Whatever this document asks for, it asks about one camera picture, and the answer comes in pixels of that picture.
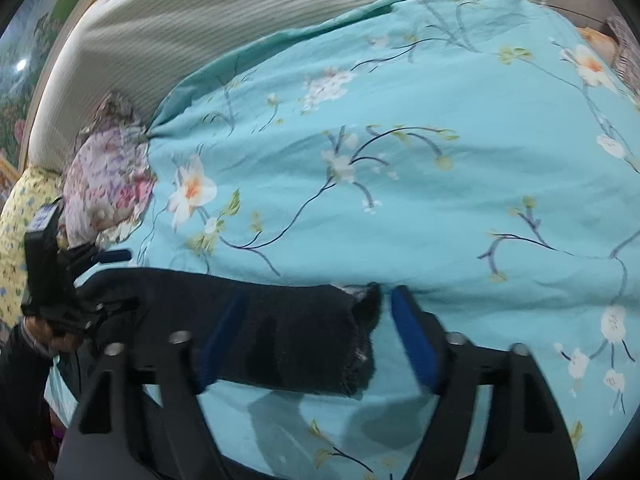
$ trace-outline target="silver bolt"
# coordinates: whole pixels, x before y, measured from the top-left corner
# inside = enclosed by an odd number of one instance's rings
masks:
[[[460,332],[447,333],[447,341],[452,345],[463,345],[466,343],[466,336]]]
[[[118,355],[124,350],[124,345],[122,343],[111,343],[107,348],[104,349],[104,353],[110,356]]]
[[[169,336],[169,343],[173,345],[179,345],[180,343],[186,343],[191,339],[191,333],[188,330],[178,330]]]
[[[522,355],[522,356],[529,355],[529,349],[527,348],[526,345],[522,343],[516,343],[515,345],[513,345],[511,347],[511,351],[517,355]]]

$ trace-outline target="yellow floral pillow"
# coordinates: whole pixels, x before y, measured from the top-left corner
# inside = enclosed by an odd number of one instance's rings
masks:
[[[0,342],[17,322],[27,273],[24,233],[34,213],[59,195],[58,175],[30,167],[16,182],[0,214]]]

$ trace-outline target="black sleeve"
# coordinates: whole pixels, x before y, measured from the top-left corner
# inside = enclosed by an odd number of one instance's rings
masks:
[[[14,326],[0,353],[0,417],[25,449],[34,437],[51,365],[51,359],[31,349],[20,325]]]

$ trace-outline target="light blue floral bed sheet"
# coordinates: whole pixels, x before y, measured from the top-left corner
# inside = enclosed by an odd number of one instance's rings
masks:
[[[137,265],[249,282],[405,284],[476,344],[524,342],[587,478],[640,402],[639,110],[547,8],[380,0],[182,81],[150,128],[158,182],[122,246]],[[222,452],[285,478],[399,479],[434,399],[386,302],[372,341],[354,398],[210,387]],[[59,377],[47,392],[68,420]]]

